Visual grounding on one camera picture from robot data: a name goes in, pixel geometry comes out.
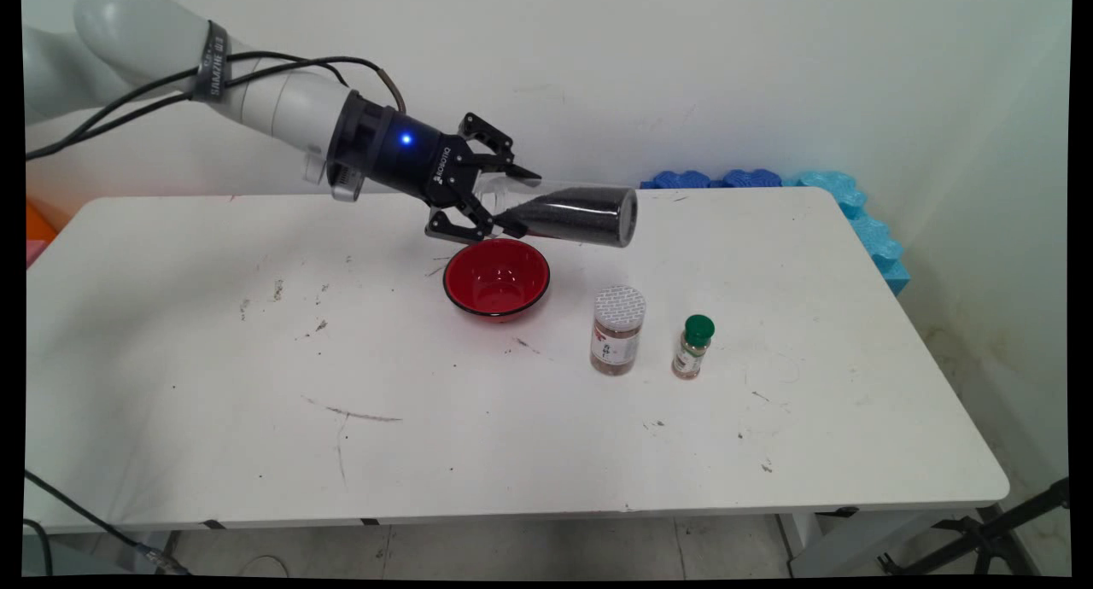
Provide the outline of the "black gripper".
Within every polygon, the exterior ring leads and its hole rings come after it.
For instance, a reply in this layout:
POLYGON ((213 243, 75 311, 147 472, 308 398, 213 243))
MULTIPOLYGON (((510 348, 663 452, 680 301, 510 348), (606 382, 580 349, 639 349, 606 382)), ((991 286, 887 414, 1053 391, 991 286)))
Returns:
POLYGON ((512 138, 479 115, 466 114, 458 136, 440 133, 393 107, 381 107, 351 91, 336 122, 327 157, 327 177, 338 201, 357 201, 365 181, 381 184, 430 205, 425 235, 461 244, 500 236, 520 239, 526 224, 508 214, 491 214, 475 197, 480 173, 500 173, 522 184, 540 174, 516 164, 512 138), (487 152, 471 152, 468 144, 487 152))

